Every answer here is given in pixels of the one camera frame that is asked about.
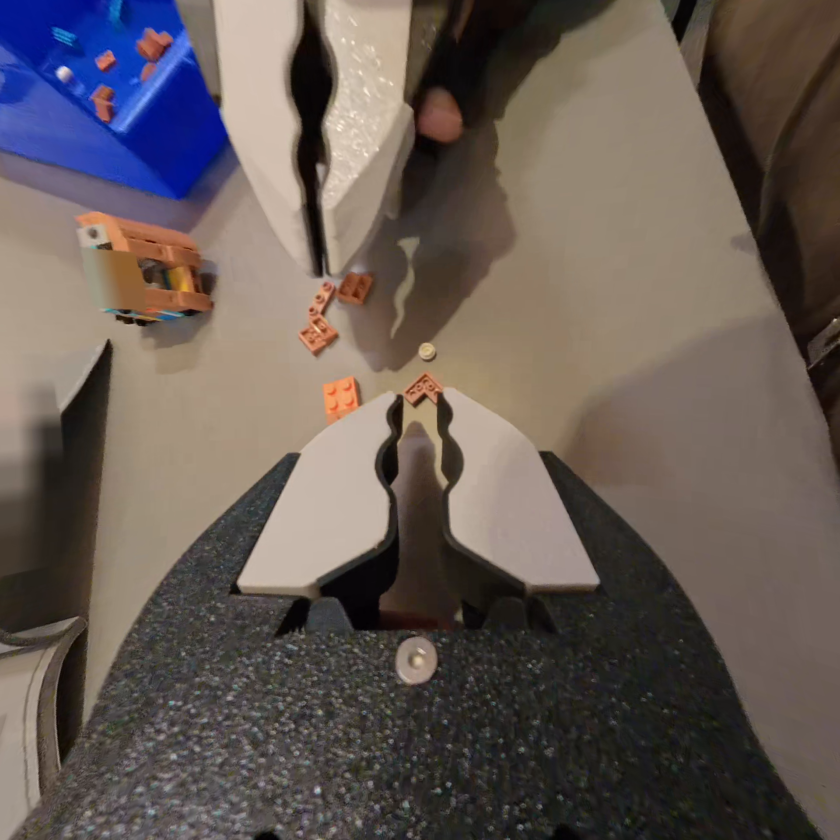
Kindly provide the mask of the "orange flat square plate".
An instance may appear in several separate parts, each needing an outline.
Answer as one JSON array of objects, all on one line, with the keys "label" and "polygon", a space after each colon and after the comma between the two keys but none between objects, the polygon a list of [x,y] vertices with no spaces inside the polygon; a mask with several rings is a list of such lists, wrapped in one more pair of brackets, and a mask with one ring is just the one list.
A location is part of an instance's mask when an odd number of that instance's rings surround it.
[{"label": "orange flat square plate", "polygon": [[338,330],[317,313],[311,315],[307,326],[298,332],[299,340],[313,356],[326,350],[339,336]]}]

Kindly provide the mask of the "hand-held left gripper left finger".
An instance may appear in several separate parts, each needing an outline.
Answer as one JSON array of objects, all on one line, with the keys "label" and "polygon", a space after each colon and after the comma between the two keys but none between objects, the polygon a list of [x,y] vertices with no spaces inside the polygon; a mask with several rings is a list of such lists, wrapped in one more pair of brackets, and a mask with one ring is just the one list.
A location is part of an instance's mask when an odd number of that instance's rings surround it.
[{"label": "hand-held left gripper left finger", "polygon": [[241,593],[379,599],[392,587],[403,407],[386,392],[305,445],[239,574]]}]

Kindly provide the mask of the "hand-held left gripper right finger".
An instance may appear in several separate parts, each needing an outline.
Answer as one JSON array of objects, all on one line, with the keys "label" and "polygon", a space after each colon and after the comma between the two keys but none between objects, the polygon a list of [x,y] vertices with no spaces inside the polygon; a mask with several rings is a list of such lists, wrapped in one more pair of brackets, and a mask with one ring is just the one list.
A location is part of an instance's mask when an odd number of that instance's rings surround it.
[{"label": "hand-held left gripper right finger", "polygon": [[540,452],[454,387],[437,399],[444,538],[504,589],[593,592],[601,583]]}]

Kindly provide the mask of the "orange toy brick model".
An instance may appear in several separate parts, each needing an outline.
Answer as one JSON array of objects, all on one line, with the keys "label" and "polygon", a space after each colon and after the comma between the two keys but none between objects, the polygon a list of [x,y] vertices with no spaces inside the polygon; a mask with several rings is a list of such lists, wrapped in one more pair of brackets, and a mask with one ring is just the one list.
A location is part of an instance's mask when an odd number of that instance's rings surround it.
[{"label": "orange toy brick model", "polygon": [[145,327],[210,312],[205,261],[189,235],[106,213],[75,217],[82,266],[98,310]]}]

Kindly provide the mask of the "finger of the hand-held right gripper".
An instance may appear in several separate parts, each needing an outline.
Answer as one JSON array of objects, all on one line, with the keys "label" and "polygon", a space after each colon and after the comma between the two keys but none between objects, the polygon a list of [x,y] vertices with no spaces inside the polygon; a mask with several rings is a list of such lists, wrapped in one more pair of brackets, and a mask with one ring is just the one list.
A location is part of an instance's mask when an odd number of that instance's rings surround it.
[{"label": "finger of the hand-held right gripper", "polygon": [[328,170],[320,207],[327,268],[337,276],[366,249],[396,209],[413,145],[405,100],[413,3],[318,3],[332,94],[322,121]]},{"label": "finger of the hand-held right gripper", "polygon": [[303,2],[217,1],[215,36],[227,135],[280,244],[312,277],[321,274],[298,166],[301,116],[292,61]]}]

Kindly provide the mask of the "blue plastic bin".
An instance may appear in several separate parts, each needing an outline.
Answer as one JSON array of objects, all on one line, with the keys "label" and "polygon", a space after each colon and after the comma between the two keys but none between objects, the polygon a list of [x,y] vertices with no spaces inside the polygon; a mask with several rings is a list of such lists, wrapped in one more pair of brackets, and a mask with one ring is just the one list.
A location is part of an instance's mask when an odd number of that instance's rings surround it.
[{"label": "blue plastic bin", "polygon": [[[75,33],[77,49],[50,28]],[[173,45],[140,84],[146,28]],[[95,58],[110,49],[109,73]],[[182,16],[172,1],[2,1],[2,151],[172,199],[188,194],[227,141]],[[64,85],[56,69],[75,79]],[[115,90],[115,116],[101,122],[90,101],[98,85]]]}]

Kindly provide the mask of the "orange plate assembly grey underside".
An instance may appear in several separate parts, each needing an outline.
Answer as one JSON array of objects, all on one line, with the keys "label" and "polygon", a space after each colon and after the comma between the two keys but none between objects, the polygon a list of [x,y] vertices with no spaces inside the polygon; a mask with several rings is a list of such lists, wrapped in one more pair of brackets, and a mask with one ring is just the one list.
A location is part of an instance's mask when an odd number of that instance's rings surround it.
[{"label": "orange plate assembly grey underside", "polygon": [[322,397],[328,425],[336,423],[361,406],[360,387],[353,376],[323,384]]}]

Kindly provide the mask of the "grey instruction booklet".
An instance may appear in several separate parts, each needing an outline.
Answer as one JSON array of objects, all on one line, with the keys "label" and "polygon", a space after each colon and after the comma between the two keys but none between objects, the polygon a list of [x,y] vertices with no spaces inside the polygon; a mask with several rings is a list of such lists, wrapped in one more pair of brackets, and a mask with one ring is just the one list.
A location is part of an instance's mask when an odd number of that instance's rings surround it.
[{"label": "grey instruction booklet", "polygon": [[2,363],[2,834],[81,728],[112,343]]}]

